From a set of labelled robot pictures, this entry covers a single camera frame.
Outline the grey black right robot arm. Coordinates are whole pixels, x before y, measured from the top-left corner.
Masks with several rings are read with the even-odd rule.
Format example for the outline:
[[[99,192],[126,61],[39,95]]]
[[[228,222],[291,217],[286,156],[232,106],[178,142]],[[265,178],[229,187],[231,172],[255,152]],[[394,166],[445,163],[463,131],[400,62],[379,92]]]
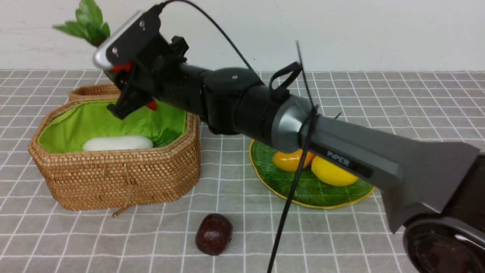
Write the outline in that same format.
[[[281,152],[308,146],[381,191],[389,229],[421,273],[484,272],[484,153],[466,142],[421,142],[317,114],[284,85],[270,89],[247,68],[190,66],[181,37],[158,35],[118,55],[105,41],[94,55],[120,88],[108,108],[124,119],[156,99],[198,115],[213,134],[243,134]]]

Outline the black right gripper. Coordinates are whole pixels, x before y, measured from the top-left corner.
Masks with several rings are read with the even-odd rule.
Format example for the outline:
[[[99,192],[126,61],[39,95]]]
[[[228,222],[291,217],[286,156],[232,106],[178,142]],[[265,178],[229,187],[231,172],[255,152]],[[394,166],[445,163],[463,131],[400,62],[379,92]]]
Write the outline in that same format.
[[[123,120],[155,100],[189,103],[189,72],[185,57],[188,50],[184,38],[174,36],[167,41],[159,34],[137,57],[104,70],[121,92],[116,103],[107,105],[108,111]]]

